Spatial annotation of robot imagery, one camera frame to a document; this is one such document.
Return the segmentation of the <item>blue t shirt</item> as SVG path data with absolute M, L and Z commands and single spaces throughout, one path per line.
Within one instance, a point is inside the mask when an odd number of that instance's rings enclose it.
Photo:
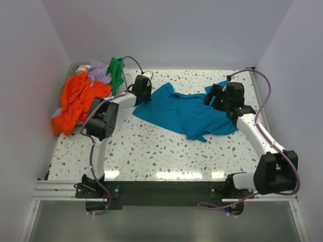
M 186 135 L 188 140 L 206 142 L 205 135 L 230 135 L 238 129 L 226 113 L 204 105 L 205 93 L 182 94 L 166 83 L 152 93 L 152 101 L 138 105 L 133 115 L 161 128 Z

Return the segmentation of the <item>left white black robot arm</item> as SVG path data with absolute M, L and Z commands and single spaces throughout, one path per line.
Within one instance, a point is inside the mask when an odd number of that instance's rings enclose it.
M 82 184 L 94 198 L 104 194 L 104 157 L 108 138 L 112 136 L 118 112 L 151 100 L 153 72 L 138 75 L 126 91 L 110 98 L 95 97 L 88 112 L 81 134 L 90 138 L 89 170 L 82 176 Z

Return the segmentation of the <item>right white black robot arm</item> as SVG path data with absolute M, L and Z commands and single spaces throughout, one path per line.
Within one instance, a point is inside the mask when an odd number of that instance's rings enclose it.
M 277 143 L 257 120 L 255 110 L 244 103 L 244 86 L 230 82 L 214 84 L 204 98 L 204 104 L 226 113 L 227 118 L 241 131 L 259 157 L 255 172 L 234 173 L 227 177 L 225 193 L 238 197 L 243 190 L 256 190 L 261 195 L 284 194 L 299 185 L 298 155 Z

